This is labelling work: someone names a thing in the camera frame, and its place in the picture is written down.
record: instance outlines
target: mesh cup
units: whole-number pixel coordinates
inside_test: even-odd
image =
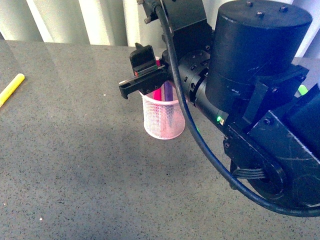
[[[159,101],[152,96],[152,92],[142,95],[144,129],[156,139],[168,140],[178,137],[185,129],[185,118],[176,92],[173,91],[173,101]]]

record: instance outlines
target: yellow highlighter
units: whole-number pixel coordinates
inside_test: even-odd
[[[19,87],[19,85],[25,80],[25,75],[19,73],[15,78],[9,83],[8,86],[0,93],[0,108],[8,100],[11,94]]]

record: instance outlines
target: green object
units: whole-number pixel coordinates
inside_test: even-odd
[[[300,85],[300,87],[298,88],[298,91],[301,94],[301,96],[303,96],[308,92],[308,89],[306,88],[305,85]]]

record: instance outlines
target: black robotic arm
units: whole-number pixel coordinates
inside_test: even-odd
[[[194,139],[232,188],[280,214],[320,216],[320,91],[315,85],[295,97],[308,70],[291,64],[310,14],[274,1],[231,1],[219,8],[212,38],[200,0],[139,2],[146,23],[159,18],[167,50],[155,69],[152,47],[137,45],[136,77],[120,83],[122,96],[173,81]],[[185,96],[225,134],[230,171],[197,131]]]

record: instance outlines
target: white curtain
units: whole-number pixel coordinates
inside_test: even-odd
[[[214,29],[219,6],[230,0],[202,1]],[[313,22],[296,56],[320,58],[320,0],[280,2],[311,13]],[[159,21],[145,24],[145,18],[136,0],[0,0],[0,33],[6,40],[117,46],[139,42],[164,48]]]

